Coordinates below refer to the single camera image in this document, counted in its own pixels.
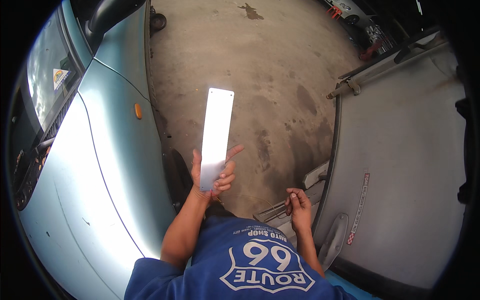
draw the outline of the man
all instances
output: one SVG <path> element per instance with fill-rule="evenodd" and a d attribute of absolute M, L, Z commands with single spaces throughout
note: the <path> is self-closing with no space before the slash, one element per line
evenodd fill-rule
<path fill-rule="evenodd" d="M 193 187 L 163 238 L 160 260 L 136 261 L 125 299 L 354 299 L 325 280 L 311 231 L 311 203 L 303 190 L 288 188 L 297 250 L 266 224 L 235 217 L 213 200 L 230 189 L 243 150 L 227 151 L 214 189 L 199 190 L 198 150 L 193 151 Z M 192 257 L 192 266 L 185 269 Z"/>

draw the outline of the sticker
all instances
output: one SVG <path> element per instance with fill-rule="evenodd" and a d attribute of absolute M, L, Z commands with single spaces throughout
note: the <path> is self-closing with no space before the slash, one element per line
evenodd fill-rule
<path fill-rule="evenodd" d="M 61 84 L 65 81 L 68 75 L 70 75 L 71 71 L 69 70 L 61 70 L 61 69 L 53 69 L 53 90 L 56 92 Z"/>
<path fill-rule="evenodd" d="M 363 174 L 363 184 L 360 190 L 360 201 L 359 207 L 357 208 L 357 214 L 355 215 L 355 219 L 353 219 L 352 230 L 350 231 L 350 235 L 348 236 L 347 245 L 351 245 L 353 242 L 353 238 L 355 237 L 355 232 L 357 232 L 357 228 L 360 222 L 361 213 L 363 211 L 363 204 L 365 203 L 365 197 L 367 197 L 367 190 L 368 190 L 368 183 L 370 182 L 370 173 Z"/>

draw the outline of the orange side marker light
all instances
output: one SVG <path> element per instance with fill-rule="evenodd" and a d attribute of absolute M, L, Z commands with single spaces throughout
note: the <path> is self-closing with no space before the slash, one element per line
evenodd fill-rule
<path fill-rule="evenodd" d="M 142 118 L 142 108 L 140 107 L 140 104 L 135 103 L 135 115 L 137 115 L 138 119 Z"/>

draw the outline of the concrete floor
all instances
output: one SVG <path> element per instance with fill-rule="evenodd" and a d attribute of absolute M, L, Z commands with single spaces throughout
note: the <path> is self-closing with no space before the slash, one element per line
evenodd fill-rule
<path fill-rule="evenodd" d="M 242 143 L 222 194 L 237 216 L 283 201 L 330 156 L 335 108 L 325 95 L 361 65 L 317 0 L 152 0 L 167 26 L 151 39 L 152 72 L 171 146 L 190 167 L 202 148 L 208 88 L 235 92 L 228 145 Z"/>

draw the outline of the car side mirror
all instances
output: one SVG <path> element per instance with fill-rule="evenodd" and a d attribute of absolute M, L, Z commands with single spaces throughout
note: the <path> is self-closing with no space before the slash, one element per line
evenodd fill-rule
<path fill-rule="evenodd" d="M 144 3 L 145 0 L 101 0 L 85 25 L 86 39 L 92 52 L 96 53 L 105 32 L 137 11 Z"/>

